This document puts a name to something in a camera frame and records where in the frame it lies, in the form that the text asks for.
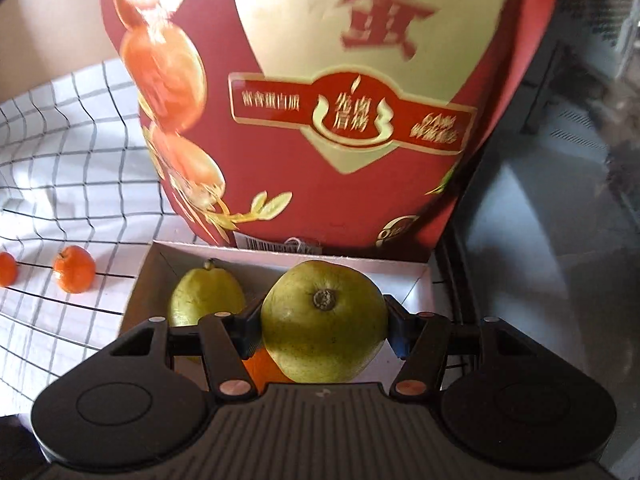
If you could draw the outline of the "small orange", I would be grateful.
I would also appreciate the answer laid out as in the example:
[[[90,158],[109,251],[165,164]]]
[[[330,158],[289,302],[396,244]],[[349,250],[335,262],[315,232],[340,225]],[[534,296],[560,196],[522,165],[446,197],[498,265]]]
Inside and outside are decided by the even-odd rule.
[[[290,384],[292,380],[282,373],[264,347],[258,348],[243,364],[259,393],[269,384]]]

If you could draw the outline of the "yellow-green pear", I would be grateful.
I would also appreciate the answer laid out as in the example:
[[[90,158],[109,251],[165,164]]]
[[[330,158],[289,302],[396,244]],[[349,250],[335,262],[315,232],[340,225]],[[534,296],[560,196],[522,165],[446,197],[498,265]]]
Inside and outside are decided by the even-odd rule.
[[[370,278],[349,266],[293,266],[262,302],[262,343],[293,382],[350,382],[386,339],[387,309]]]
[[[167,318],[170,326],[191,326],[205,315],[238,314],[245,307],[245,295],[238,280],[212,260],[206,260],[183,275],[170,296]]]

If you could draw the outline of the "pink rectangular gift box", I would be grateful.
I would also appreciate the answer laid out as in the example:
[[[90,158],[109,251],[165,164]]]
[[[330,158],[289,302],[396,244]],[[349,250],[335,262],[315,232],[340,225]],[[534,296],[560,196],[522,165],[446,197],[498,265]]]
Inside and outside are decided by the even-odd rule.
[[[245,363],[254,382],[390,382],[398,359],[385,296],[410,314],[438,309],[425,263],[155,242],[120,329],[153,316],[194,325],[260,306],[258,349]]]

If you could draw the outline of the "glass-sided computer case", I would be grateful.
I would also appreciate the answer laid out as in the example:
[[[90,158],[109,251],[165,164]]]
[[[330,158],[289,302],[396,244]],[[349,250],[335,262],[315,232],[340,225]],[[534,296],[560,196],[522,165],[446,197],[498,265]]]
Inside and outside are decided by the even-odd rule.
[[[639,474],[639,0],[556,0],[454,214],[480,316],[600,382]]]

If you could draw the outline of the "mandarin middle of cluster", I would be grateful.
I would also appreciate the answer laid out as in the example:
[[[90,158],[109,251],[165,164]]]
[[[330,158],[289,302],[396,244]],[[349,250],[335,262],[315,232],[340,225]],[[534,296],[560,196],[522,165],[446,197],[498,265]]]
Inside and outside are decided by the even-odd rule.
[[[96,263],[82,247],[67,246],[54,259],[53,277],[63,292],[88,292],[95,276]]]

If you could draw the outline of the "mandarin far left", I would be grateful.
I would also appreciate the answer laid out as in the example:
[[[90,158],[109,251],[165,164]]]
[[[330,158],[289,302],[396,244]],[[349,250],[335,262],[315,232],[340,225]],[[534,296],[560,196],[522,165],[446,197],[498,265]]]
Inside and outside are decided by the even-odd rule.
[[[17,279],[17,263],[8,252],[0,254],[0,286],[9,287]]]

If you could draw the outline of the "white black grid tablecloth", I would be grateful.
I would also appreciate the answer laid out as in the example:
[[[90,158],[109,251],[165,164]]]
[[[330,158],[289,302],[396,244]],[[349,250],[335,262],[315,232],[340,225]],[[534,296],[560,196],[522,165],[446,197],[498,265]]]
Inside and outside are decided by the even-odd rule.
[[[171,209],[117,58],[51,80],[1,107],[1,248],[18,266],[1,292],[1,411],[40,391],[118,334],[153,240],[194,241]],[[63,292],[56,255],[84,248],[91,288]]]

